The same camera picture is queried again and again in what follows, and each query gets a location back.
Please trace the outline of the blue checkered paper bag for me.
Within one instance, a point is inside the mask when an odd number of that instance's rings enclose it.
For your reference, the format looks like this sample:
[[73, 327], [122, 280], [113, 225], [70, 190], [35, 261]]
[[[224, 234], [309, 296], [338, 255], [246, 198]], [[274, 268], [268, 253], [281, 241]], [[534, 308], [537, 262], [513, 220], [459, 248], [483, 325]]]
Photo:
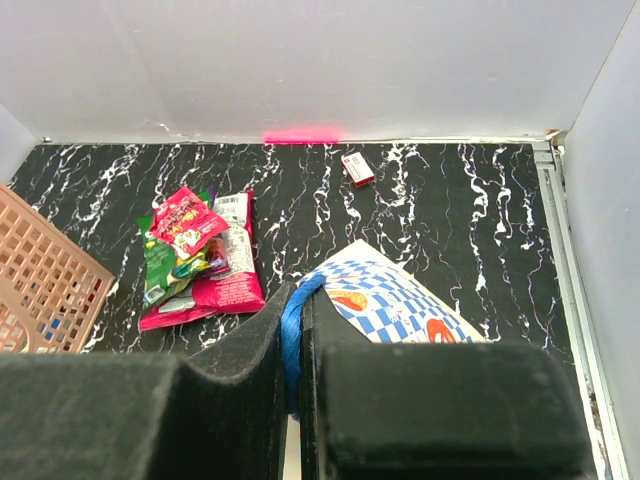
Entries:
[[302, 315], [324, 290], [339, 317], [374, 343], [483, 342], [471, 323], [413, 275], [364, 240], [357, 240], [302, 277], [280, 320], [280, 341], [289, 414], [300, 418]]

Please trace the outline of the orange plastic desk organizer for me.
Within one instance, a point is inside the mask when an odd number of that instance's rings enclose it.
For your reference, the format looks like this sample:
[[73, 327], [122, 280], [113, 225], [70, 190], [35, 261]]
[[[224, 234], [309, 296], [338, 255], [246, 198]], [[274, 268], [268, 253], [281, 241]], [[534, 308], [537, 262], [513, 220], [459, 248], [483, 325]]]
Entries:
[[1, 187], [1, 351], [78, 353], [114, 276]]

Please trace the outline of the pink chips bag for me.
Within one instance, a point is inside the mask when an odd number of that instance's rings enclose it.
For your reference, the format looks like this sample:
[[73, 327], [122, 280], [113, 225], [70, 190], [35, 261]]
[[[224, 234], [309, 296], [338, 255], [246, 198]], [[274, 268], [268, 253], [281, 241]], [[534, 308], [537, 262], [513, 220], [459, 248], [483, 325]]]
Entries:
[[184, 290], [145, 313], [140, 330], [177, 326], [216, 314], [256, 313], [265, 305], [252, 251], [253, 199], [254, 192], [247, 190], [213, 203], [213, 210], [229, 224], [222, 235], [230, 270], [221, 275], [196, 274]]

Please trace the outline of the green snack packet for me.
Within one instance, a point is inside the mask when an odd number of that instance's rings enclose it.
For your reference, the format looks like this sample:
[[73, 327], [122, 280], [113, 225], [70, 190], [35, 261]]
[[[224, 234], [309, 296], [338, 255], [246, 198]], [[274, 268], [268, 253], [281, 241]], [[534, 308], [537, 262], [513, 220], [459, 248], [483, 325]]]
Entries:
[[149, 310], [157, 303], [184, 290], [192, 278], [211, 267], [209, 250], [211, 238], [197, 254], [183, 260], [176, 250], [152, 233], [156, 213], [139, 217], [136, 222], [141, 234], [145, 261], [143, 309]]

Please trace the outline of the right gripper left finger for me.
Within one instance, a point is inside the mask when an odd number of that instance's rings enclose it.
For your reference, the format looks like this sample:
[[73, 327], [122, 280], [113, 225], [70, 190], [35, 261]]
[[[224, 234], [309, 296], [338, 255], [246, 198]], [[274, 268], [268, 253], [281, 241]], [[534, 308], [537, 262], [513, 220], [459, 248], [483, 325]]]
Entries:
[[286, 438], [283, 284], [211, 347], [5, 354], [5, 479], [278, 479]]

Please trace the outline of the purple candy bag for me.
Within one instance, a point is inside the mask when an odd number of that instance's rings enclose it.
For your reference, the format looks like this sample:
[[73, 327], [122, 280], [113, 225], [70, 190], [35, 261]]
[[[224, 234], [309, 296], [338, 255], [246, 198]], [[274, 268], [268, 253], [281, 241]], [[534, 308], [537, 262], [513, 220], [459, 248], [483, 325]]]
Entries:
[[230, 270], [225, 241], [222, 234], [214, 236], [205, 248], [204, 261], [199, 265], [197, 274], [209, 273], [221, 275]]

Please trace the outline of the red white small box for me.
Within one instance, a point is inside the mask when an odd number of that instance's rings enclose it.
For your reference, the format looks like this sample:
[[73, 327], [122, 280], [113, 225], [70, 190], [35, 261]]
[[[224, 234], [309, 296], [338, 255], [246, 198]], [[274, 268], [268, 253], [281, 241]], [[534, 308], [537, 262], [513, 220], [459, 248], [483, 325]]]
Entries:
[[341, 163], [356, 187], [367, 185], [375, 180], [375, 174], [360, 152], [344, 155]]

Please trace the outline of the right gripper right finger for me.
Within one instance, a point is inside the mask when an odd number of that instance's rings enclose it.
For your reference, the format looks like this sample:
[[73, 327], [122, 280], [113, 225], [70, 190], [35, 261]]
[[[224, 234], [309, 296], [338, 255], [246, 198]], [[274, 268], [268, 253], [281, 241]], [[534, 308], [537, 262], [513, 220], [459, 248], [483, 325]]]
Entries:
[[528, 343], [377, 344], [319, 291], [302, 314], [306, 479], [593, 479], [573, 374]]

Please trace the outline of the pink tape strip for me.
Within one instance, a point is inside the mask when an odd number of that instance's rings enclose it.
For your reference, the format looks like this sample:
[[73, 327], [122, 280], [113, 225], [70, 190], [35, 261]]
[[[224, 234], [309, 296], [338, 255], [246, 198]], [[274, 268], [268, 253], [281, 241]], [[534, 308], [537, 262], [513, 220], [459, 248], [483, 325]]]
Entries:
[[273, 145], [336, 144], [340, 142], [340, 135], [327, 129], [277, 130], [266, 132], [263, 142]]

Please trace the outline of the red snack packet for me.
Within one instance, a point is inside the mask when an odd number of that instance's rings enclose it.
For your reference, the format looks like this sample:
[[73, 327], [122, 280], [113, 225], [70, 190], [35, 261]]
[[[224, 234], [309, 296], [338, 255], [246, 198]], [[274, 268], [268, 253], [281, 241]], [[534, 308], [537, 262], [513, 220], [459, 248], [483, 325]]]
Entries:
[[150, 235], [169, 245], [181, 260], [195, 256], [229, 228], [213, 210], [213, 202], [211, 189], [196, 194], [181, 187], [155, 209]]

